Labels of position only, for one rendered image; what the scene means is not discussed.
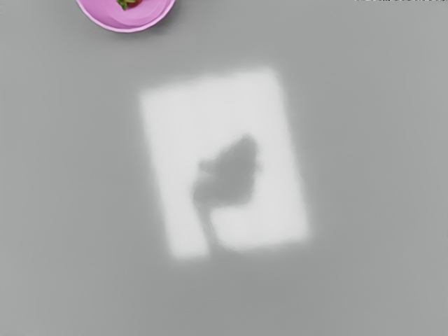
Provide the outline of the red strawberry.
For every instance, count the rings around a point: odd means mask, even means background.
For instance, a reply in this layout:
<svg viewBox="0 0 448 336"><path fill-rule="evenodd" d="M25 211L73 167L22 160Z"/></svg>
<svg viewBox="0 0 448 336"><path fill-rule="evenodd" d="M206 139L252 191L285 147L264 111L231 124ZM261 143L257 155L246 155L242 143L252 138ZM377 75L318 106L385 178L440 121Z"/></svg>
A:
<svg viewBox="0 0 448 336"><path fill-rule="evenodd" d="M124 10L137 7L143 0L115 0L116 3Z"/></svg>

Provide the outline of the pink plate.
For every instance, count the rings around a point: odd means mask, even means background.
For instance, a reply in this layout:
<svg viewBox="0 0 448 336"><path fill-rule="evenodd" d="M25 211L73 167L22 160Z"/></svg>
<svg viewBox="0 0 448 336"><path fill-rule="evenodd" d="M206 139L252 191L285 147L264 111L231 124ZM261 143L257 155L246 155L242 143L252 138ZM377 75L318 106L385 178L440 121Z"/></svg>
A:
<svg viewBox="0 0 448 336"><path fill-rule="evenodd" d="M176 0L143 0L123 10L116 0L76 0L81 11L95 24L112 32L134 33L153 27L173 8Z"/></svg>

